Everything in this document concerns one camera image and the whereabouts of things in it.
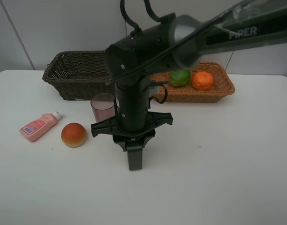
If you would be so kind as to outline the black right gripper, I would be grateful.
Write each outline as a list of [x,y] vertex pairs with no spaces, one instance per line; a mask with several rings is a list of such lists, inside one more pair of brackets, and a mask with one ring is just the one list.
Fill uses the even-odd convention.
[[[142,137],[142,148],[155,137],[155,134],[148,134],[154,129],[164,125],[172,125],[173,117],[171,113],[151,112],[148,109],[138,115],[126,115],[120,112],[120,107],[114,103],[115,115],[98,123],[91,124],[91,135],[99,134],[119,136],[127,139]],[[126,140],[113,140],[124,152]]]

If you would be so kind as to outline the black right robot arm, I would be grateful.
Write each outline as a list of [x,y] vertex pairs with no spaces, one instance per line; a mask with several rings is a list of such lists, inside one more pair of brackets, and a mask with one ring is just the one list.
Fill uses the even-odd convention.
[[150,76],[193,68],[207,54],[287,43],[287,0],[244,0],[200,22],[188,15],[148,15],[157,26],[142,30],[120,3],[134,29],[105,50],[105,65],[115,86],[115,116],[91,125],[93,136],[112,135],[124,151],[142,149],[155,129],[172,124],[170,113],[150,112]]

